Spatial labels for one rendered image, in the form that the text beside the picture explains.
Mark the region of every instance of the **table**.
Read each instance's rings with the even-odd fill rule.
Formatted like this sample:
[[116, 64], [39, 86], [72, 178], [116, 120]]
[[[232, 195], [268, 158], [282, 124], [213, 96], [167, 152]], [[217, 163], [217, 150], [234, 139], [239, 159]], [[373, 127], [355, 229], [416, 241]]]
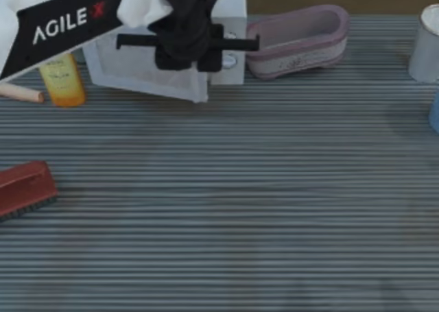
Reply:
[[437, 311], [436, 87], [407, 74], [415, 33], [356, 16], [339, 66], [248, 75], [205, 105], [88, 79], [81, 108], [2, 99], [0, 168], [46, 160], [60, 197], [1, 225], [0, 309]]

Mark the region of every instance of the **soap dish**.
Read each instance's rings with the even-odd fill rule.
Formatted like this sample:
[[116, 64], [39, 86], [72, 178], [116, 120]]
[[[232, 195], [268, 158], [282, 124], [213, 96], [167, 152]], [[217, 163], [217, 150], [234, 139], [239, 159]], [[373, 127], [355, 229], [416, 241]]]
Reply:
[[254, 76], [274, 79], [314, 67], [329, 67], [344, 56], [349, 14], [337, 5], [310, 8], [269, 16], [248, 26], [247, 36], [259, 36], [259, 51], [247, 53]]

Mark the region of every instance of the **robotic arm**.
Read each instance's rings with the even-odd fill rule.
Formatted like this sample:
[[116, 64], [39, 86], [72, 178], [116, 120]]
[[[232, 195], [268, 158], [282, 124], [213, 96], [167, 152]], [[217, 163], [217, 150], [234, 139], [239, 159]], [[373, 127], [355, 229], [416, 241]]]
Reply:
[[222, 68], [223, 50], [254, 51], [259, 40], [226, 40], [211, 22], [217, 0], [3, 0], [0, 82], [73, 51], [123, 25], [148, 26], [154, 36], [121, 34], [126, 45], [156, 48], [159, 69]]

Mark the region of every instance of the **wooden stick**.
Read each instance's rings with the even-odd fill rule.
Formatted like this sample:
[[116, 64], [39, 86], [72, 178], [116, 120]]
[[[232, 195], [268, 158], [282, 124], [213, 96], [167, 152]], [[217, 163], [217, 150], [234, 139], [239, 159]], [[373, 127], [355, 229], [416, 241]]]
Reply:
[[19, 101], [29, 101], [31, 103], [44, 102], [44, 94], [42, 92], [14, 84], [0, 84], [0, 96], [17, 99]]

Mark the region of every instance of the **orange bottle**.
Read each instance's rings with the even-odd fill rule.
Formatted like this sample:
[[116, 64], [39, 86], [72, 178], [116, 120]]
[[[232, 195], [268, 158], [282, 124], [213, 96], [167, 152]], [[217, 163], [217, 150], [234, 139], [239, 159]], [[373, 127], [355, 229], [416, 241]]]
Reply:
[[85, 103], [84, 85], [72, 54], [49, 61], [40, 67], [40, 73], [55, 105], [72, 108]]

